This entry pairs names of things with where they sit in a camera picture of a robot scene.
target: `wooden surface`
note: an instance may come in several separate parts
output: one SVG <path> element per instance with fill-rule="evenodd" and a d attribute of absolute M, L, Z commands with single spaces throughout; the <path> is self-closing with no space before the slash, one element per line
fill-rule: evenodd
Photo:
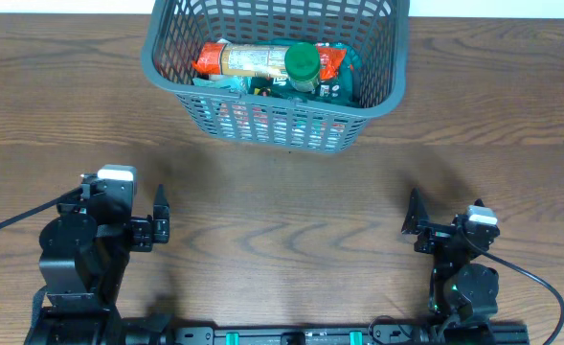
<path fill-rule="evenodd" d="M 170 243 L 132 255 L 123 316 L 235 326 L 423 315 L 432 258 L 399 234 L 413 186 L 441 221 L 482 197 L 501 219 L 491 252 L 564 296 L 564 21 L 413 18 L 402 105 L 334 156 L 200 132 L 141 71 L 147 22 L 0 15 L 0 220 L 105 163 L 139 170 L 136 215 L 168 188 Z M 0 232 L 0 344 L 29 328 L 37 238 L 54 216 Z M 501 276 L 496 319 L 526 322 L 542 343 L 554 298 L 479 262 Z"/>

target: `wood grain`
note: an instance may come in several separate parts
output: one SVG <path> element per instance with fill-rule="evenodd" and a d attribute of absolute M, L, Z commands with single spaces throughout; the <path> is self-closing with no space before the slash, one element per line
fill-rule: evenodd
<path fill-rule="evenodd" d="M 147 22 L 0 15 L 0 220 L 105 163 L 138 168 L 136 215 L 168 188 L 171 241 L 132 256 L 123 316 L 236 326 L 423 315 L 431 258 L 399 234 L 414 186 L 441 221 L 482 197 L 502 220 L 492 253 L 564 296 L 564 21 L 413 18 L 402 105 L 334 156 L 200 132 L 141 72 Z M 0 344 L 29 328 L 37 237 L 53 216 L 0 232 Z M 479 261 L 501 275 L 497 319 L 543 342 L 553 297 Z"/>

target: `basket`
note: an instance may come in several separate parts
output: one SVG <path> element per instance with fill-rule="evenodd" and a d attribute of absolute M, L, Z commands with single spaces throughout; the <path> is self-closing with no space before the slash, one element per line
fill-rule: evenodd
<path fill-rule="evenodd" d="M 156 0 L 142 51 L 146 76 L 216 138 L 337 152 L 405 92 L 409 0 Z M 275 38 L 341 42 L 362 59 L 361 108 L 199 87 L 191 62 L 206 42 Z"/>

